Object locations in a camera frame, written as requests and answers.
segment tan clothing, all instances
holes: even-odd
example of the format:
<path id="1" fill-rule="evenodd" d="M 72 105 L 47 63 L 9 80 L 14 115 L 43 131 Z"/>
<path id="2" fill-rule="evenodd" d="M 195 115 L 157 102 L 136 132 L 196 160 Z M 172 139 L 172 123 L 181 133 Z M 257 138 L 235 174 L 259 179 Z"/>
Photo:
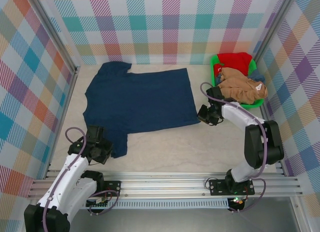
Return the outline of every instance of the tan clothing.
<path id="1" fill-rule="evenodd" d="M 256 82 L 234 68 L 222 68 L 222 82 L 218 85 L 225 98 L 233 98 L 239 103 L 251 105 L 256 100 L 268 96 L 268 90 L 262 82 Z"/>

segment plaid fabric backdrop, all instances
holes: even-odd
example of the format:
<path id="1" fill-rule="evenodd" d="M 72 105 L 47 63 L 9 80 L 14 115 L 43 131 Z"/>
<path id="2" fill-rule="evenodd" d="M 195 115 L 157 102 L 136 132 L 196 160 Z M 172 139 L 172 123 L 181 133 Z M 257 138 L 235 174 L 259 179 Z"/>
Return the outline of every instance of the plaid fabric backdrop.
<path id="1" fill-rule="evenodd" d="M 271 117 L 279 123 L 290 175 L 320 231 L 320 0 L 296 0 L 258 68 Z"/>
<path id="2" fill-rule="evenodd" d="M 0 0 L 0 232 L 22 225 L 71 77 L 29 2 Z"/>
<path id="3" fill-rule="evenodd" d="M 283 0 L 53 1 L 83 62 L 94 65 L 209 64 L 217 53 L 253 54 Z"/>

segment green laundry basket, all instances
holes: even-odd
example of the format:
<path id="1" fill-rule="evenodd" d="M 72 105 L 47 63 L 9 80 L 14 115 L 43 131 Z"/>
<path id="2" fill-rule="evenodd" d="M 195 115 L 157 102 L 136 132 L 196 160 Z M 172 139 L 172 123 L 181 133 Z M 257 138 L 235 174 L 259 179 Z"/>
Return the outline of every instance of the green laundry basket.
<path id="1" fill-rule="evenodd" d="M 214 55 L 211 58 L 211 61 L 210 61 L 211 78 L 212 78 L 212 85 L 213 86 L 216 86 L 216 78 L 215 78 L 215 72 L 214 72 L 214 65 L 216 65 L 216 64 L 220 64 L 220 61 L 219 61 L 219 58 L 218 58 L 217 54 Z M 250 64 L 249 64 L 248 75 L 251 75 L 251 73 L 256 69 L 257 69 L 256 62 L 252 59 Z M 252 109 L 252 108 L 260 107 L 264 103 L 264 101 L 265 100 L 263 98 L 261 98 L 261 99 L 256 100 L 253 104 L 241 103 L 241 106 L 243 108 L 245 108 L 246 110 L 249 110 L 249 109 Z"/>

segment red cloth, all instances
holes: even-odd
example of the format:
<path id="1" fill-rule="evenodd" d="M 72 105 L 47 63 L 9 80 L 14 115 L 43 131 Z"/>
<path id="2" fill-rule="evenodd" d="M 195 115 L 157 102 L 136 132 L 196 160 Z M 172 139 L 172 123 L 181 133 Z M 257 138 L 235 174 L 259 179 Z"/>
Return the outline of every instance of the red cloth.
<path id="1" fill-rule="evenodd" d="M 221 64 L 224 64 L 222 67 L 233 68 L 238 71 L 241 71 L 242 74 L 248 76 L 249 64 L 252 60 L 252 56 L 248 53 L 219 53 L 218 58 Z M 213 67 L 214 76 L 219 74 L 219 68 L 221 65 Z"/>

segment colorful checkered wall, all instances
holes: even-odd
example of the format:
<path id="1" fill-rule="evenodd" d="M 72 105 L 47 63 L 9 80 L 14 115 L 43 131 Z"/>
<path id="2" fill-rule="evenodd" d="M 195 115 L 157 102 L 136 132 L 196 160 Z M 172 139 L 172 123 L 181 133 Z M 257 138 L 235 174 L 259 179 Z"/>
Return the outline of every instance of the colorful checkered wall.
<path id="1" fill-rule="evenodd" d="M 280 127 L 289 174 L 297 176 L 310 223 L 320 231 L 320 0 L 296 0 L 258 69 Z"/>
<path id="2" fill-rule="evenodd" d="M 53 1 L 85 64 L 208 64 L 217 53 L 256 52 L 283 0 Z"/>
<path id="3" fill-rule="evenodd" d="M 72 72 L 27 0 L 0 0 L 0 232 L 23 224 Z"/>

